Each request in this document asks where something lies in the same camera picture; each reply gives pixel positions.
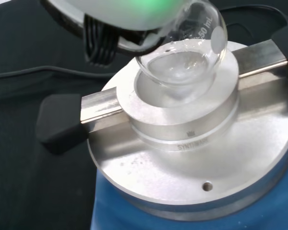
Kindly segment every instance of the black cloth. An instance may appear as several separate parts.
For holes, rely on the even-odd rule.
[[[288,0],[214,0],[233,4],[274,4],[288,14]],[[251,45],[271,37],[284,24],[277,14],[240,10],[224,13],[229,40]],[[108,69],[84,61],[82,41],[57,25],[38,0],[0,5],[0,72],[41,65],[106,73],[116,72],[130,57],[118,55]],[[53,93],[87,95],[104,80],[77,80],[43,72],[0,80],[0,230],[88,230],[96,169],[86,143],[53,156],[36,140],[35,124],[42,100]]]

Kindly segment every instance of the stainless steel plate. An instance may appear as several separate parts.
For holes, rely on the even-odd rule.
[[[90,134],[95,164],[128,200],[157,216],[206,220],[244,208],[288,164],[288,81],[240,84],[237,120],[213,142],[190,151],[155,149],[126,122]]]

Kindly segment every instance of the black cable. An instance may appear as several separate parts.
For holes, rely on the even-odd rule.
[[[255,37],[254,37],[253,33],[250,31],[250,29],[241,23],[228,23],[228,24],[226,24],[226,27],[229,28],[230,26],[233,26],[233,25],[240,26],[252,37],[252,39],[255,39]]]
[[[230,11],[230,10],[238,10],[238,9],[262,9],[262,10],[269,10],[272,12],[278,13],[285,21],[286,25],[288,25],[288,15],[284,14],[281,10],[278,8],[275,8],[273,6],[268,6],[268,5],[261,5],[261,4],[247,4],[247,5],[241,5],[241,6],[231,6],[231,7],[226,7],[219,9],[220,12],[225,12],[225,11]]]
[[[219,11],[226,12],[230,10],[238,10],[238,9],[243,9],[243,8],[262,9],[262,10],[269,10],[272,12],[277,12],[286,21],[286,24],[288,24],[288,16],[286,14],[284,14],[281,10],[273,6],[268,6],[268,5],[247,4],[247,5],[241,5],[241,6],[226,7],[226,8],[220,9]],[[227,26],[232,26],[232,25],[239,25],[243,27],[253,37],[253,34],[246,26],[240,23],[230,23]],[[23,76],[23,75],[27,75],[31,73],[43,72],[43,71],[65,73],[65,74],[77,76],[78,78],[85,78],[85,79],[104,79],[107,77],[112,77],[113,75],[116,74],[116,73],[87,73],[87,72],[81,72],[77,70],[65,69],[65,68],[60,68],[60,67],[55,67],[55,66],[39,66],[39,67],[30,68],[30,69],[23,69],[23,70],[18,70],[18,71],[0,73],[0,79],[13,78],[13,77]]]
[[[69,75],[75,75],[78,78],[84,78],[84,79],[105,79],[109,77],[113,77],[116,73],[87,73],[72,69],[65,69],[61,67],[56,66],[39,66],[39,67],[33,67],[29,69],[22,69],[17,71],[11,71],[11,72],[5,72],[0,73],[0,79],[6,79],[6,78],[14,78],[18,76],[23,76],[31,73],[38,73],[38,72],[44,72],[44,71],[50,71],[50,72],[58,72],[58,73],[65,73]]]

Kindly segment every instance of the clear liquid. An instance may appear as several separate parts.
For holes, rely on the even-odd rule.
[[[207,70],[208,61],[199,52],[185,51],[157,57],[148,64],[155,78],[168,84],[187,84],[199,79]]]

